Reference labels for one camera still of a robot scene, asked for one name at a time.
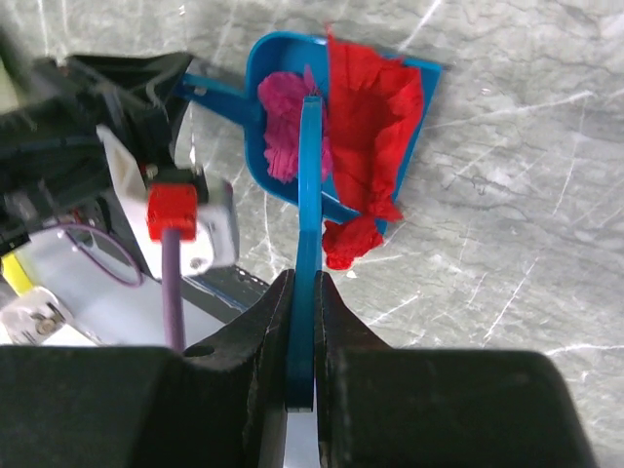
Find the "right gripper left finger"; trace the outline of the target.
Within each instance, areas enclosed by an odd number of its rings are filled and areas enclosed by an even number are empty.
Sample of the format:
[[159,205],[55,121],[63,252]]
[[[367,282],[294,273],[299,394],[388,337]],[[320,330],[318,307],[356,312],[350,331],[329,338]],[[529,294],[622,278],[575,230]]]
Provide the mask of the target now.
[[186,350],[197,372],[185,426],[195,466],[283,465],[293,292],[285,270],[246,312]]

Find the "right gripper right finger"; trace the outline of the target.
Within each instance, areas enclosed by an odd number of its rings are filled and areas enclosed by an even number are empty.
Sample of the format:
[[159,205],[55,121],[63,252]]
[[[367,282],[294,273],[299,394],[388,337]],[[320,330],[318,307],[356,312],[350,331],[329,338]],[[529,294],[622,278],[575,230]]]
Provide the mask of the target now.
[[345,304],[332,276],[319,271],[314,287],[314,370],[320,466],[332,467],[332,385],[338,351],[344,347],[386,350],[391,346]]

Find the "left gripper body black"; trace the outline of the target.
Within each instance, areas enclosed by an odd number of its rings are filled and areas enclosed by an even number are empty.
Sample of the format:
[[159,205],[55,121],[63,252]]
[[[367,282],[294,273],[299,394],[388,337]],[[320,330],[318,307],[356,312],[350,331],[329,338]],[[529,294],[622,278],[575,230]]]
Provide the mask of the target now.
[[188,106],[175,89],[192,55],[74,55],[21,68],[34,102],[1,116],[1,251],[111,185],[97,128],[110,130],[140,169],[170,167]]

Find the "blue hand brush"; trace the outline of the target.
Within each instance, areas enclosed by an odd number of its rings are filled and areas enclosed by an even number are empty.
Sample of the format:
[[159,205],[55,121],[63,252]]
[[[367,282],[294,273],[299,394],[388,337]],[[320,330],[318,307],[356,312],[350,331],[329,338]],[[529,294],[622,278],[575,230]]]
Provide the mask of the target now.
[[322,123],[322,100],[306,97],[299,127],[299,233],[285,400],[289,411],[311,411],[314,406],[315,279],[322,269]]

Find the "pink paper scrap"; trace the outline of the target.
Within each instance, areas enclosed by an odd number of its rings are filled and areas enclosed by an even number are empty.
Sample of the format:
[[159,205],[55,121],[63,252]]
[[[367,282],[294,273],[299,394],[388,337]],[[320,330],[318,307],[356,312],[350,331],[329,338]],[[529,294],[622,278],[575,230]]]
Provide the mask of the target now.
[[266,112],[264,157],[268,174],[282,183],[298,174],[300,120],[303,101],[322,95],[309,65],[302,74],[270,73],[257,87],[257,97]]

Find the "wide red paper strip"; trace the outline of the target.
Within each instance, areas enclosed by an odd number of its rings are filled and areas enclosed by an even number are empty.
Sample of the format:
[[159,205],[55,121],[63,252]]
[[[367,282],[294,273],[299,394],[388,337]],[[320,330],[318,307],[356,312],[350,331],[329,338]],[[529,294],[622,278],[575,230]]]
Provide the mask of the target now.
[[402,217],[397,175],[421,121],[421,72],[401,58],[328,34],[329,133],[333,184],[345,206],[376,218]]

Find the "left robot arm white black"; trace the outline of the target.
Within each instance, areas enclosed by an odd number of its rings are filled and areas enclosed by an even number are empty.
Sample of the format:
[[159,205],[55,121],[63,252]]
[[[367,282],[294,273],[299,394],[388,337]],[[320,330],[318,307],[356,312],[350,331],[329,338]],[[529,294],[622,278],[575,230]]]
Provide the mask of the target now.
[[2,325],[18,344],[72,327],[99,344],[181,346],[218,327],[190,277],[231,266],[240,237],[231,184],[174,155],[193,57],[3,52],[27,94],[1,115],[1,255],[27,273]]

